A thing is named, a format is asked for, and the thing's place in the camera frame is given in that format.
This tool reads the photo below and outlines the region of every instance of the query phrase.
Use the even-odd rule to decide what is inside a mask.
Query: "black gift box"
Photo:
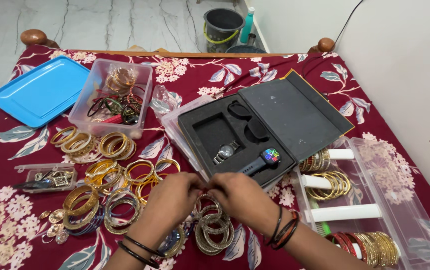
[[[178,125],[208,177],[238,172],[276,149],[281,161],[252,176],[262,187],[354,127],[294,70],[180,114]],[[232,141],[240,146],[216,165],[221,145]]]

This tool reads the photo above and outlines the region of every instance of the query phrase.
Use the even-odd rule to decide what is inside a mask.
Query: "bucket handle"
[[[205,38],[208,41],[212,42],[213,44],[222,44],[222,43],[225,43],[225,42],[233,39],[233,37],[236,36],[239,33],[239,31],[236,30],[235,33],[233,33],[231,36],[227,37],[226,39],[220,40],[220,41],[215,41],[215,40],[212,40],[211,38],[208,37],[207,32],[206,32],[206,26],[207,26],[207,22],[204,22],[203,23],[203,34],[205,35]]]

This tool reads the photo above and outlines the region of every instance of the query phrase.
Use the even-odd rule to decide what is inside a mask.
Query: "sunglasses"
[[[247,120],[245,127],[245,136],[249,141],[254,143],[267,141],[269,136],[265,126],[258,120],[258,118],[250,113],[250,111],[242,104],[236,102],[228,106],[230,115],[238,120]]]

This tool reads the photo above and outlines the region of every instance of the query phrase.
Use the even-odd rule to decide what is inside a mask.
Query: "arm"
[[[214,196],[231,217],[264,236],[272,236],[278,221],[279,206],[257,182],[242,173],[218,173],[209,182],[209,188],[208,194]],[[292,215],[284,208],[279,230],[291,219]],[[284,249],[310,270],[371,269],[301,222]]]
[[[190,215],[203,187],[203,182],[194,173],[168,175],[152,188],[145,210],[138,221],[130,226],[127,235],[149,249],[156,250],[165,237]],[[147,260],[152,257],[151,253],[126,239],[123,244]],[[144,263],[119,248],[104,270],[142,270],[144,267]]]

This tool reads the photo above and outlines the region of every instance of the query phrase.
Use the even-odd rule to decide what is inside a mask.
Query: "teal water bottle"
[[[242,34],[240,35],[241,43],[247,43],[248,34],[250,34],[250,32],[252,31],[252,24],[254,23],[254,12],[254,7],[250,7],[248,9],[248,14],[245,18],[245,26],[242,28]]]

